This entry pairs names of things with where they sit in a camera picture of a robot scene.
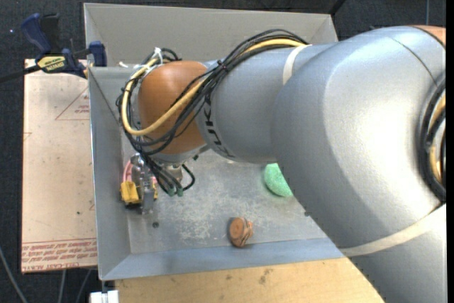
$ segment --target orange object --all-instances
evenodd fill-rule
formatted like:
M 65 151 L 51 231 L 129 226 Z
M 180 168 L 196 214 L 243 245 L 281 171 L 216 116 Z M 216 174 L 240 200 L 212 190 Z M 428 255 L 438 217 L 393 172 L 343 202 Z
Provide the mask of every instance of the orange object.
M 198 76 L 206 72 L 206 66 L 195 61 L 177 61 L 162 65 L 150 72 L 142 81 L 138 92 L 138 109 L 142 128 L 157 121 L 175 102 L 186 86 Z M 173 127 L 180 112 L 175 113 L 156 131 L 148 134 L 157 139 Z M 205 144 L 195 121 L 187 126 L 181 125 L 174 140 L 162 151 L 164 154 L 185 153 Z
M 244 217 L 236 217 L 232 220 L 228 230 L 231 243 L 237 248 L 242 248 L 246 241 L 254 234 L 253 223 Z

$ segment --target wire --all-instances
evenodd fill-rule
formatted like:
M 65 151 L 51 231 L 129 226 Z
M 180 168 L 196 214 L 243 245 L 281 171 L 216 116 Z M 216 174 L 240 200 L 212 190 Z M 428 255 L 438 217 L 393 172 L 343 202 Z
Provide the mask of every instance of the wire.
M 58 303 L 62 303 L 63 290 L 65 289 L 66 269 L 62 273 L 62 282 L 60 283 L 60 291 L 58 293 Z
M 11 270 L 9 268 L 9 265 L 6 262 L 5 255 L 3 254 L 3 250 L 1 249 L 1 246 L 0 246 L 0 259 L 1 259 L 2 263 L 3 263 L 3 266 L 5 268 L 6 274 L 8 275 L 9 281 L 13 285 L 17 295 L 19 296 L 19 298 L 21 299 L 21 301 L 23 303 L 28 303 L 27 299 L 23 296 L 21 288 L 19 288 L 19 286 L 18 286 L 18 284 L 16 282 L 16 279 L 14 279 L 13 273 L 11 272 Z
M 82 282 L 79 292 L 77 293 L 77 298 L 75 300 L 75 303 L 80 302 L 80 299 L 82 298 L 82 293 L 84 292 L 84 289 L 85 289 L 85 285 L 87 284 L 88 278 L 90 277 L 90 274 L 92 273 L 92 271 L 93 271 L 92 269 L 89 269 L 87 275 L 85 275 L 84 281 Z
M 191 177 L 191 182 L 186 187 L 183 187 L 181 183 L 179 183 L 179 180 L 175 179 L 165 170 L 165 168 L 155 162 L 151 158 L 151 155 L 164 150 L 174 138 L 184 133 L 189 124 L 195 119 L 196 115 L 202 110 L 203 105 L 211 98 L 211 93 L 222 82 L 224 77 L 234 67 L 237 67 L 240 63 L 258 53 L 276 48 L 298 47 L 306 44 L 307 42 L 299 36 L 281 29 L 271 29 L 244 40 L 237 45 L 223 61 L 218 60 L 218 65 L 216 67 L 195 77 L 185 87 L 183 92 L 172 103 L 170 109 L 156 121 L 160 122 L 162 118 L 166 117 L 170 112 L 176 113 L 178 110 L 179 115 L 177 116 L 174 125 L 156 139 L 151 139 L 149 136 L 146 136 L 146 133 L 149 133 L 149 127 L 142 130 L 133 130 L 134 133 L 130 133 L 131 126 L 129 125 L 129 119 L 131 117 L 132 93 L 139 85 L 139 82 L 146 76 L 144 70 L 146 70 L 147 67 L 153 66 L 157 60 L 155 57 L 152 57 L 148 63 L 143 65 L 145 67 L 140 68 L 131 75 L 130 79 L 126 82 L 125 87 L 122 89 L 122 93 L 117 98 L 116 105 L 121 114 L 123 129 L 128 140 L 133 148 L 140 153 L 142 158 L 146 161 L 148 167 L 157 177 L 159 186 L 165 193 L 172 196 L 175 194 L 176 188 L 178 194 L 180 194 L 180 192 L 189 189 L 194 184 L 195 177 L 183 163 L 182 168 L 186 170 Z
M 421 132 L 419 137 L 419 157 L 421 173 L 434 194 L 444 202 L 446 200 L 446 188 L 443 186 L 444 173 L 438 174 L 437 159 L 434 157 L 436 150 L 433 148 L 434 140 L 439 128 L 445 123 L 445 88 L 446 78 L 436 87 L 428 106 L 423 115 L 421 123 Z M 441 155 L 441 164 L 443 164 L 444 154 Z
M 277 40 L 266 40 L 263 43 L 253 45 L 250 47 L 250 49 L 247 49 L 247 51 L 252 51 L 257 48 L 261 47 L 266 47 L 268 45 L 288 45 L 292 47 L 298 47 L 300 43 L 293 41 L 293 40 L 285 40 L 285 39 L 277 39 Z M 154 65 L 156 63 L 155 58 L 153 58 L 149 63 L 147 63 L 147 66 Z M 169 110 L 167 110 L 161 117 L 155 121 L 153 124 L 147 126 L 144 129 L 136 130 L 131 127 L 131 124 L 129 122 L 128 118 L 128 103 L 129 100 L 131 99 L 131 93 L 133 89 L 133 83 L 139 80 L 139 78 L 145 73 L 146 67 L 140 68 L 137 72 L 135 72 L 131 78 L 126 82 L 126 86 L 123 92 L 123 101 L 121 102 L 121 121 L 123 123 L 123 127 L 125 131 L 132 136 L 145 136 L 147 134 L 152 133 L 159 127 L 163 125 L 172 115 L 174 115 L 176 112 L 181 110 L 182 106 L 185 105 L 189 100 L 191 100 L 194 95 L 199 91 L 201 88 L 203 82 L 198 82 L 195 84 L 194 87 L 192 87 L 190 90 L 188 90 L 184 96 L 178 100 L 178 102 L 174 103 L 172 107 L 170 107 Z

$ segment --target cardboard sheet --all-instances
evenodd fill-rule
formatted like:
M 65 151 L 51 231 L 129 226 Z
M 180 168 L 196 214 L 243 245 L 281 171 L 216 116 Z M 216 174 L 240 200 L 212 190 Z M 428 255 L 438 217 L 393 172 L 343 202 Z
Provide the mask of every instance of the cardboard sheet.
M 21 271 L 97 264 L 88 81 L 24 81 Z

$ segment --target green object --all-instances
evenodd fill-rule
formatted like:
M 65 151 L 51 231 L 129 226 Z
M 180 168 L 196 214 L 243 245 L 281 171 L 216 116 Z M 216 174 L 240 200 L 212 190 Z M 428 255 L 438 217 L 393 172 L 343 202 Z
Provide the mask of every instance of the green object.
M 268 189 L 282 197 L 293 196 L 287 181 L 285 180 L 282 172 L 277 163 L 269 164 L 265 168 L 265 184 Z

